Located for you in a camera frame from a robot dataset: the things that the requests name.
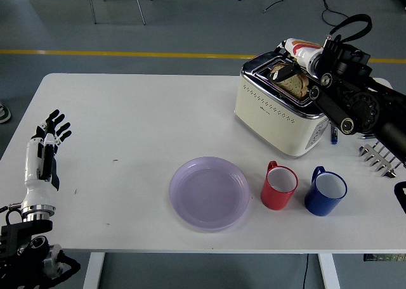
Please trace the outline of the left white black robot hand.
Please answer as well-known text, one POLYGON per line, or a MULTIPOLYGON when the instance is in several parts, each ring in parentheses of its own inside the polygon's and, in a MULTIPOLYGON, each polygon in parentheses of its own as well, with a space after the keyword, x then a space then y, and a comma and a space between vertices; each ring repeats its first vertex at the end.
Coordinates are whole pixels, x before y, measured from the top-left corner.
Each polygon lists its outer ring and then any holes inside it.
POLYGON ((22 202, 25 213, 34 210, 54 211, 54 198, 60 181, 56 173, 58 148, 71 134, 70 122, 58 109, 51 112, 38 126, 30 138, 25 157, 25 179, 27 189, 22 202))

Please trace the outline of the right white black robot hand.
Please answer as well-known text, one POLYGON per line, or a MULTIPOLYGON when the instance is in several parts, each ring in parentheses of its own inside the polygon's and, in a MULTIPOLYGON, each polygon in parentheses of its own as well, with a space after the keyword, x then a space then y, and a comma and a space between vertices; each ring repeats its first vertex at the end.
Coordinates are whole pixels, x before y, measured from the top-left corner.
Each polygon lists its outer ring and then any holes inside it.
POLYGON ((272 82, 282 82, 301 73, 308 73, 311 77, 317 77, 315 68, 323 52, 323 47, 312 42, 289 38, 282 41, 275 52, 281 52, 281 50, 284 50, 293 61, 270 74, 272 82))

